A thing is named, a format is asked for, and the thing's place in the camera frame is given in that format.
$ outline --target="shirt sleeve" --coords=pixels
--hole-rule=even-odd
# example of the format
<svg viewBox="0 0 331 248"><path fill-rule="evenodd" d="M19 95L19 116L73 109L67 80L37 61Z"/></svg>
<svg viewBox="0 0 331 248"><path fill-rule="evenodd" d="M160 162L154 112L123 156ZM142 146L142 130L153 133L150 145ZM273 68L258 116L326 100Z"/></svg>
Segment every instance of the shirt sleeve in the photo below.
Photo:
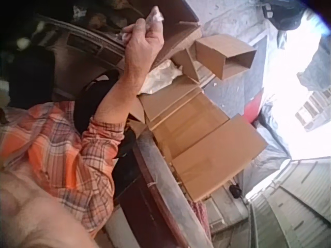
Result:
<svg viewBox="0 0 331 248"><path fill-rule="evenodd" d="M82 135L81 158L92 174L92 197L82 223L94 235L113 211L114 181L113 158L124 138L125 123L109 124L91 118Z"/></svg>

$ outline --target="hand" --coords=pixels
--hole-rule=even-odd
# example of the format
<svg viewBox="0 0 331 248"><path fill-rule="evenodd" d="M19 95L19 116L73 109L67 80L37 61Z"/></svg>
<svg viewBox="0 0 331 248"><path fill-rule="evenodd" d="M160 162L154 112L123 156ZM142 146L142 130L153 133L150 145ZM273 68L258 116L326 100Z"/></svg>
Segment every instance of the hand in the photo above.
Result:
<svg viewBox="0 0 331 248"><path fill-rule="evenodd" d="M144 81L151 66L163 47L163 24L154 22L146 31L144 19L123 28L123 32L131 34L125 50L125 74L135 80Z"/></svg>

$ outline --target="man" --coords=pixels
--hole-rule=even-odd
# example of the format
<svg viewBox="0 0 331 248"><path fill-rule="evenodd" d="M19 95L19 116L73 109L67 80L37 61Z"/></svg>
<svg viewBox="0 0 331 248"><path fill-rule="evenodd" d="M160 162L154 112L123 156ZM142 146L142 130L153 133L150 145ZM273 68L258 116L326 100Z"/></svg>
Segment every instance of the man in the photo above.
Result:
<svg viewBox="0 0 331 248"><path fill-rule="evenodd" d="M81 137L73 102L2 109L2 247L96 247L84 228L94 237L110 217L112 159L131 105L164 43L161 22L146 31L139 19L124 31L132 33L125 72Z"/></svg>

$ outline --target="skin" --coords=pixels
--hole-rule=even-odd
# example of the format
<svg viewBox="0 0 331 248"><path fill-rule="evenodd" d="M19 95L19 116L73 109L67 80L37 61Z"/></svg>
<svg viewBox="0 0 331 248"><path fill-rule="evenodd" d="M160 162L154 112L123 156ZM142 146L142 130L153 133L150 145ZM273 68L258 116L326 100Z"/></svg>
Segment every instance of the skin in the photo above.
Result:
<svg viewBox="0 0 331 248"><path fill-rule="evenodd" d="M124 75L108 92L95 114L97 121L125 122L131 105L163 46L162 23L146 32L144 19L124 29L131 34ZM31 166L23 162L4 171L0 161L1 247L97 247L65 208L42 189Z"/></svg>

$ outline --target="plaid shirt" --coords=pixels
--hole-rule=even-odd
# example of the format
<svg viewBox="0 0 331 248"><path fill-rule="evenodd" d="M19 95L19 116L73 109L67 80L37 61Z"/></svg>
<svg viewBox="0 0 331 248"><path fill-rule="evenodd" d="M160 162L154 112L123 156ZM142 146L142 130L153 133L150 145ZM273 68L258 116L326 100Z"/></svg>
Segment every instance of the plaid shirt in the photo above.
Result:
<svg viewBox="0 0 331 248"><path fill-rule="evenodd" d="M74 102L67 101L29 110L3 108L0 156L4 170L28 159L43 188L94 236L113 210L112 160L125 123L91 118L80 137L73 125L73 107Z"/></svg>

